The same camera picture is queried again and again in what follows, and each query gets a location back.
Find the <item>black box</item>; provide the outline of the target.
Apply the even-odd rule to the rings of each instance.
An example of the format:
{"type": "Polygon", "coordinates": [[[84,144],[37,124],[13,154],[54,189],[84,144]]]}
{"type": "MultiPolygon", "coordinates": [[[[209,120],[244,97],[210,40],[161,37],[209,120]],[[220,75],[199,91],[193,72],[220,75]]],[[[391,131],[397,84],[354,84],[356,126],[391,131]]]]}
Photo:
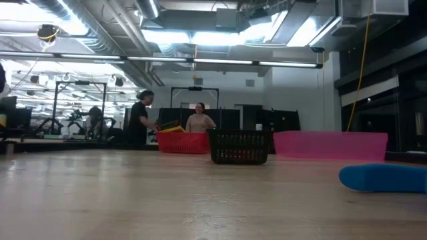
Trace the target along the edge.
{"type": "Polygon", "coordinates": [[[156,129],[157,129],[157,131],[163,131],[163,130],[166,130],[166,129],[171,129],[171,128],[174,128],[174,127],[178,127],[180,125],[181,125],[180,121],[179,120],[175,120],[175,121],[170,121],[168,123],[160,124],[160,125],[158,125],[156,127],[156,129]]]}

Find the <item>person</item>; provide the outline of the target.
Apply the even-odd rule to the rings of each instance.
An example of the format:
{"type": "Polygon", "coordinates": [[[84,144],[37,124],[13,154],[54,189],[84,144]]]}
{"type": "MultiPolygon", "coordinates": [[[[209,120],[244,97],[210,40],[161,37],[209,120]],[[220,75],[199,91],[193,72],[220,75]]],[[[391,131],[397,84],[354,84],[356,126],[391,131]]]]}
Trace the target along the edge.
{"type": "Polygon", "coordinates": [[[216,128],[213,119],[204,113],[205,105],[197,103],[195,113],[187,119],[185,131],[187,133],[205,133],[208,129],[216,128]]]}
{"type": "Polygon", "coordinates": [[[149,120],[146,108],[153,103],[154,92],[145,90],[138,95],[139,101],[131,107],[129,118],[128,139],[132,144],[145,145],[147,141],[147,130],[156,131],[156,124],[149,120]]]}
{"type": "Polygon", "coordinates": [[[103,119],[102,110],[96,106],[89,110],[86,118],[86,137],[96,139],[105,139],[107,134],[107,125],[103,119]]]}

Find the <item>black plastic basket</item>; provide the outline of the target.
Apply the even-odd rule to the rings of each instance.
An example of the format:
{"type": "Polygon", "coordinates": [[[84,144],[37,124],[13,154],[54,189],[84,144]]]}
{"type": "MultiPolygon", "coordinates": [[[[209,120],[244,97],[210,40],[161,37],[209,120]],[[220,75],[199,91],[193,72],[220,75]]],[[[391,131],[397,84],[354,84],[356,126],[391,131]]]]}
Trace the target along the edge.
{"type": "Polygon", "coordinates": [[[262,165],[268,159],[272,132],[209,129],[211,160],[215,164],[262,165]]]}

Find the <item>red plastic basket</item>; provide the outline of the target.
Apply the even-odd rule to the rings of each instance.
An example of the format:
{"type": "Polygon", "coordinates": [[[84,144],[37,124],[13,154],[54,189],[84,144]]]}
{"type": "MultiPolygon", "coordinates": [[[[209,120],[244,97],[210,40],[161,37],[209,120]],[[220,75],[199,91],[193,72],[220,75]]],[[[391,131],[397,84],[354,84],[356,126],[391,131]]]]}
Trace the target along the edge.
{"type": "Polygon", "coordinates": [[[206,154],[210,150],[207,133],[157,132],[157,143],[164,153],[206,154]]]}

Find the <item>long ceiling light bar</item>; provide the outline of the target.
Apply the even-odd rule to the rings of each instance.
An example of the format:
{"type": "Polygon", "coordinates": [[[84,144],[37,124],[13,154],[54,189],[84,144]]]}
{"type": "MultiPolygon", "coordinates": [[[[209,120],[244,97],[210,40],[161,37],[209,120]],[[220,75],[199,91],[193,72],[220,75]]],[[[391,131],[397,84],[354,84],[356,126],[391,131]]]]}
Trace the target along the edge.
{"type": "Polygon", "coordinates": [[[289,61],[254,61],[237,59],[206,59],[194,57],[146,57],[146,56],[125,56],[125,55],[90,55],[77,53],[45,53],[28,51],[2,51],[0,58],[5,59],[56,59],[59,61],[92,61],[96,63],[121,63],[125,61],[145,61],[160,63],[205,63],[222,65],[245,65],[260,67],[291,67],[304,69],[321,69],[321,63],[300,63],[289,61]]]}

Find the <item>pink plastic tray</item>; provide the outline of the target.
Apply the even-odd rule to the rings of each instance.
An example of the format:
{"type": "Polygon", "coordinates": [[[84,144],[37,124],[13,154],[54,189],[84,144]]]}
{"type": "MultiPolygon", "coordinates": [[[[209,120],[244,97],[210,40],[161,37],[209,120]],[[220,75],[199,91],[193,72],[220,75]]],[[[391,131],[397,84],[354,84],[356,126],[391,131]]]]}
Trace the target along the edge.
{"type": "Polygon", "coordinates": [[[383,162],[386,133],[283,131],[273,134],[276,154],[296,159],[383,162]]]}

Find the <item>black computer monitor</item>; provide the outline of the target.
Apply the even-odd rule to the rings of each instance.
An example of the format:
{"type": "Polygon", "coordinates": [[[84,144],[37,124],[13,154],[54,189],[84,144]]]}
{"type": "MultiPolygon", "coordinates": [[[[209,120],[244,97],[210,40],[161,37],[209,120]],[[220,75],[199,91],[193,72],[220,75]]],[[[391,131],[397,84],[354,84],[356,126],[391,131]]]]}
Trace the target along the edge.
{"type": "Polygon", "coordinates": [[[17,97],[0,98],[0,128],[28,130],[32,110],[17,107],[17,97]]]}

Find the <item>black background station frame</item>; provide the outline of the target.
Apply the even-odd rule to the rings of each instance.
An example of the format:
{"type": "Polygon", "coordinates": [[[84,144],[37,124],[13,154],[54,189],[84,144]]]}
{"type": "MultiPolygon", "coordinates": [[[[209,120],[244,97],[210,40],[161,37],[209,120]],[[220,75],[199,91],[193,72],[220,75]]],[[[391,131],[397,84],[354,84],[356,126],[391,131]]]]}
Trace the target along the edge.
{"type": "Polygon", "coordinates": [[[173,95],[173,92],[176,90],[176,89],[179,89],[179,90],[188,90],[188,91],[215,91],[216,92],[216,96],[215,96],[215,98],[216,98],[216,109],[219,109],[220,108],[220,90],[218,89],[218,88],[206,88],[206,87],[196,87],[196,86],[193,86],[193,87],[171,87],[171,89],[170,89],[170,99],[169,99],[169,108],[172,108],[173,107],[173,98],[174,98],[174,95],[173,95]]]}
{"type": "Polygon", "coordinates": [[[51,123],[51,127],[50,127],[50,133],[53,133],[55,130],[55,124],[58,125],[59,130],[61,130],[62,126],[60,126],[59,122],[56,120],[56,108],[57,108],[57,97],[60,91],[63,90],[59,90],[59,86],[60,84],[64,84],[64,87],[67,87],[68,85],[70,85],[71,83],[75,84],[75,85],[95,85],[96,87],[98,85],[103,85],[103,90],[101,91],[103,93],[103,101],[102,101],[102,114],[99,117],[99,120],[101,121],[101,123],[103,123],[104,121],[104,111],[105,111],[105,100],[106,100],[106,95],[107,95],[107,83],[96,83],[96,82],[89,82],[89,81],[70,81],[70,82],[66,82],[66,81],[56,81],[56,86],[55,86],[55,97],[54,97],[54,101],[53,101],[53,114],[52,114],[52,123],[51,123]]]}

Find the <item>black aluminium table frame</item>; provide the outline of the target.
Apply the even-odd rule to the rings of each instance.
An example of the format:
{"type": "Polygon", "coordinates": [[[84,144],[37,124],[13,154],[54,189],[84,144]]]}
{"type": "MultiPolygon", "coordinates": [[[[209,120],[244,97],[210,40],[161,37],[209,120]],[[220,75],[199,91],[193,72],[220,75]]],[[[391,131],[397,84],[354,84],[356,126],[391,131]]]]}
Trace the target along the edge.
{"type": "MultiPolygon", "coordinates": [[[[25,139],[0,141],[0,155],[24,152],[44,152],[44,151],[68,151],[68,150],[138,150],[138,151],[159,151],[157,145],[131,146],[116,143],[98,143],[85,141],[61,141],[54,139],[25,139]]],[[[427,167],[427,154],[421,153],[398,153],[388,151],[385,155],[386,162],[413,163],[427,167]]]]}

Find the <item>blue handled pliers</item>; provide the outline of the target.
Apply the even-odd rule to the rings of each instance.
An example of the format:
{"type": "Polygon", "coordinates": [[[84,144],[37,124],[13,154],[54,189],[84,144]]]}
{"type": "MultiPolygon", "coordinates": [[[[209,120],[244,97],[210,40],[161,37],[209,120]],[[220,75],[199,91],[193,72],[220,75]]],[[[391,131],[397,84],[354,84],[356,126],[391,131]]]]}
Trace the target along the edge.
{"type": "Polygon", "coordinates": [[[427,167],[355,165],[341,169],[338,177],[344,186],[357,191],[427,194],[427,167]]]}

